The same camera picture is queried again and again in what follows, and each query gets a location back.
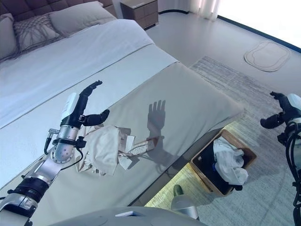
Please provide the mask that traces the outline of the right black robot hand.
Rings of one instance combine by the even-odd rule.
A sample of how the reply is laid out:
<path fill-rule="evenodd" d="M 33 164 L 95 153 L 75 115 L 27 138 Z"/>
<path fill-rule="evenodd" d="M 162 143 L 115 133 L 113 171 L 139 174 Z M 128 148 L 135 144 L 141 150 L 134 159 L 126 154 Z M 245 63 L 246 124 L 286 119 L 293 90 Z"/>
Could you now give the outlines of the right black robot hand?
<path fill-rule="evenodd" d="M 272 115 L 266 119 L 260 119 L 260 124 L 266 129 L 273 129 L 281 124 L 288 124 L 289 121 L 301 117 L 301 98 L 296 94 L 284 95 L 282 93 L 271 92 L 271 96 L 279 101 L 282 112 Z"/>

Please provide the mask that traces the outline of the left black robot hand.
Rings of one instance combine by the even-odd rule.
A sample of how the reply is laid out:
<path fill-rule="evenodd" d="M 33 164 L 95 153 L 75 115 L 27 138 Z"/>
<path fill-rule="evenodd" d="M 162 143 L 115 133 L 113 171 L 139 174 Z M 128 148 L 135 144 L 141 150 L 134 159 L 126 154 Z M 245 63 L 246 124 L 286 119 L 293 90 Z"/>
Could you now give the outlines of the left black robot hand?
<path fill-rule="evenodd" d="M 60 127 L 71 126 L 80 129 L 81 126 L 96 126 L 106 121 L 109 116 L 110 110 L 106 109 L 100 114 L 84 115 L 84 110 L 87 106 L 88 97 L 92 91 L 101 85 L 102 81 L 98 80 L 86 87 L 80 94 L 76 101 L 76 105 L 71 113 L 64 116 L 61 120 Z"/>

